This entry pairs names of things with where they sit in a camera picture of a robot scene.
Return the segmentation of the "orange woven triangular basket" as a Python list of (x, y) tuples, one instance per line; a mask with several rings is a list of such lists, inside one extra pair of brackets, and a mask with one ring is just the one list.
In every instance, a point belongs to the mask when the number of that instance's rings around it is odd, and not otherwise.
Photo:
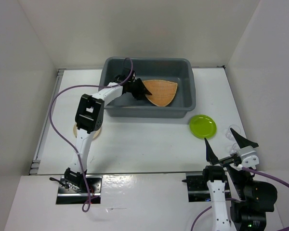
[(178, 83), (167, 80), (143, 80), (143, 84), (151, 93), (151, 95), (146, 94), (146, 98), (158, 107), (169, 105), (178, 89)]

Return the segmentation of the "cream ceramic plate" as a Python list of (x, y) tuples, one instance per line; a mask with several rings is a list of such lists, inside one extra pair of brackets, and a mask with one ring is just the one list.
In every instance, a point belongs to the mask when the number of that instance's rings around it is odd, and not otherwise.
[[(93, 138), (92, 138), (93, 140), (99, 136), (101, 130), (102, 130), (102, 128), (99, 128), (99, 129), (96, 131), (96, 133), (94, 134), (94, 136), (93, 136)], [(77, 137), (77, 124), (76, 124), (76, 123), (75, 123), (74, 126), (73, 126), (73, 134), (74, 134), (75, 137)]]

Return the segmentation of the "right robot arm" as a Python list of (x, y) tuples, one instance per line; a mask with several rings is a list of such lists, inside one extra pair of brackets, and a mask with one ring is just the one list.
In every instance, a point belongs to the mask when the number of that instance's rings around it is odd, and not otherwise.
[(254, 180), (259, 158), (258, 143), (230, 129), (239, 148), (229, 157), (218, 159), (208, 141), (201, 183), (210, 192), (212, 230), (263, 231), (266, 214), (274, 211), (277, 189), (274, 185)]

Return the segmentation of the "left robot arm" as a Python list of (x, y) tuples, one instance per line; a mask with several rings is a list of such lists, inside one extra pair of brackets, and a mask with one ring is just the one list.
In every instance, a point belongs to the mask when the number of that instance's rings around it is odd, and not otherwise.
[(116, 98), (131, 93), (139, 100), (151, 95), (141, 79), (132, 71), (127, 76), (120, 74), (106, 87), (92, 95), (83, 94), (80, 98), (75, 116), (77, 127), (76, 156), (65, 170), (66, 184), (75, 192), (86, 189), (84, 176), (87, 172), (87, 159), (94, 134), (101, 128), (104, 119), (104, 108)]

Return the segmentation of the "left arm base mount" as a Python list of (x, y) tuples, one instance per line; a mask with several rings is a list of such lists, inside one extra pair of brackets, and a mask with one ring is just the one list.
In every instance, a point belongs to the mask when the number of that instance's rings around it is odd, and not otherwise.
[[(57, 205), (83, 204), (87, 201), (88, 192), (85, 184), (79, 188), (71, 183), (67, 183), (63, 176), (60, 179), (49, 177), (49, 180), (59, 184), (56, 198)], [(87, 176), (87, 182), (91, 195), (91, 204), (100, 204), (102, 177), (89, 175)]]

